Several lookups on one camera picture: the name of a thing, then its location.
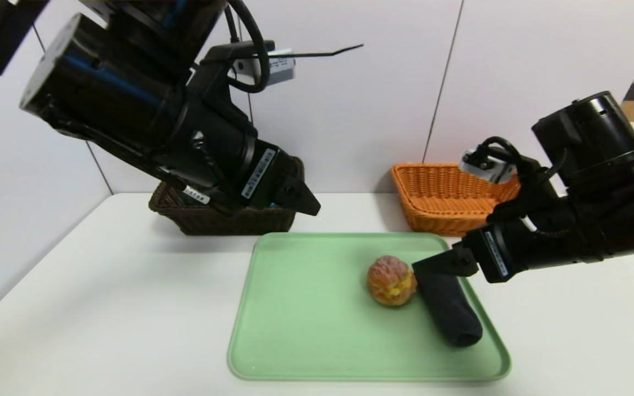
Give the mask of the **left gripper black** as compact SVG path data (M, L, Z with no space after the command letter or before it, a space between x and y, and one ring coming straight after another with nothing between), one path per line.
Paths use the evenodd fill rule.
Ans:
M294 177L289 155L258 138L242 111L189 111L190 157L199 162L189 176L189 196L218 211L261 210L277 205L316 216L319 200Z

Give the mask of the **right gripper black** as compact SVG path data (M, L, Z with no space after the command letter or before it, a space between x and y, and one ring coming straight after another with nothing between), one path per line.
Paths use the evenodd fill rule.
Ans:
M489 283L505 283L524 271L571 263L568 238L573 230L574 212L569 207L528 212L498 207L483 226L468 231L450 250L412 263L413 273L470 277L480 266Z

